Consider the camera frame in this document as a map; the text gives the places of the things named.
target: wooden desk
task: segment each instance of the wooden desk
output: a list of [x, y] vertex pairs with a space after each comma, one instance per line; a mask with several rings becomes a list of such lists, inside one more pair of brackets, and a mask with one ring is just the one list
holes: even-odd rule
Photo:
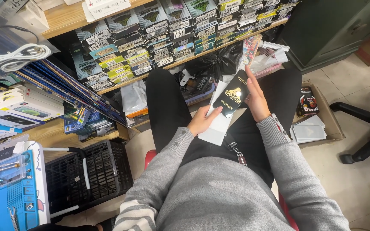
[[[44, 125], [34, 127], [26, 132], [13, 136], [13, 138], [22, 134], [29, 134], [28, 140], [40, 143], [44, 148], [85, 148], [102, 140], [110, 140], [121, 138], [129, 140], [128, 129], [117, 123], [118, 131], [108, 135], [95, 137], [84, 143], [78, 141], [78, 135], [64, 133], [64, 121], [62, 119], [54, 119]], [[61, 156], [69, 154], [68, 152], [46, 151], [44, 152], [45, 163], [57, 159]]]

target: metal safe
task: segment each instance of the metal safe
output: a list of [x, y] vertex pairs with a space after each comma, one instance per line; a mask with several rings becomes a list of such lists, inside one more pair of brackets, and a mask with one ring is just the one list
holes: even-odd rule
[[302, 74], [345, 59], [370, 37], [370, 0], [302, 1], [280, 37]]

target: black plastic basket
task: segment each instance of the black plastic basket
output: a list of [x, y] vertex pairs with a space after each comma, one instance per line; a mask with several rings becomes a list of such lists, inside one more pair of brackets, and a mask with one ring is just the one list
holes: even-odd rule
[[84, 148], [92, 197], [87, 199], [82, 159], [71, 153], [45, 164], [49, 212], [78, 205], [77, 210], [51, 220], [76, 214], [125, 194], [133, 180], [125, 146], [108, 140]]

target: white cable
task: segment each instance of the white cable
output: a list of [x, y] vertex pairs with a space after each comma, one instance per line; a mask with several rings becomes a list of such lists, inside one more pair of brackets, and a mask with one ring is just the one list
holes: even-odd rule
[[26, 44], [6, 55], [0, 55], [0, 69], [5, 72], [18, 71], [28, 63], [45, 59], [51, 55], [51, 50], [46, 45]]

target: white plastic bag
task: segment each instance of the white plastic bag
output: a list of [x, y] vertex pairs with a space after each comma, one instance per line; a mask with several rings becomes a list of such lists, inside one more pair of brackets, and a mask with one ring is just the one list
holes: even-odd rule
[[147, 107], [146, 86], [142, 80], [121, 87], [122, 108], [126, 115]]

